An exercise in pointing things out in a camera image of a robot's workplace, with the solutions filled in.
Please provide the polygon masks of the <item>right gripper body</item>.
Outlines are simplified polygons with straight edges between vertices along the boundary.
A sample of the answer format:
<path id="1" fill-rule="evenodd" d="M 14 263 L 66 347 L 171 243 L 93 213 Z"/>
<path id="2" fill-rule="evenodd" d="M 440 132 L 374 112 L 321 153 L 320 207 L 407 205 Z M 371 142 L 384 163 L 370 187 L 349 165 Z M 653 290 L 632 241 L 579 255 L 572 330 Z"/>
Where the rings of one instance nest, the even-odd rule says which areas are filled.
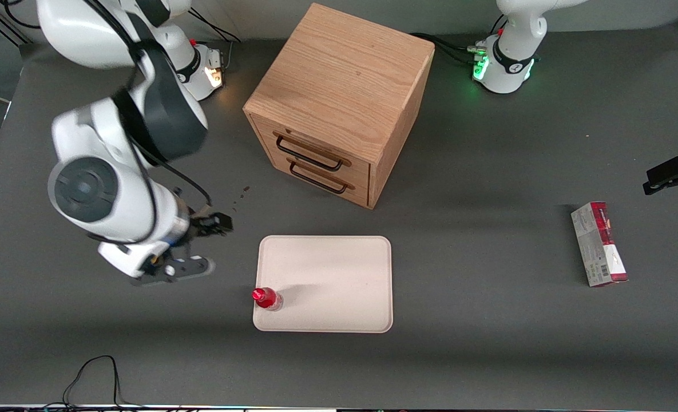
<path id="1" fill-rule="evenodd" d="M 193 237 L 193 224 L 194 223 L 204 224 L 205 219 L 208 218 L 211 209 L 212 207 L 206 204 L 201 209 L 199 209 L 199 211 L 193 211 L 192 209 L 189 210 L 190 211 L 189 227 L 187 231 L 185 231 L 185 233 L 182 235 L 182 237 L 180 237 L 179 240 L 176 241 L 176 248 L 189 248 L 189 245 L 191 244 L 192 240 L 196 239 Z"/>

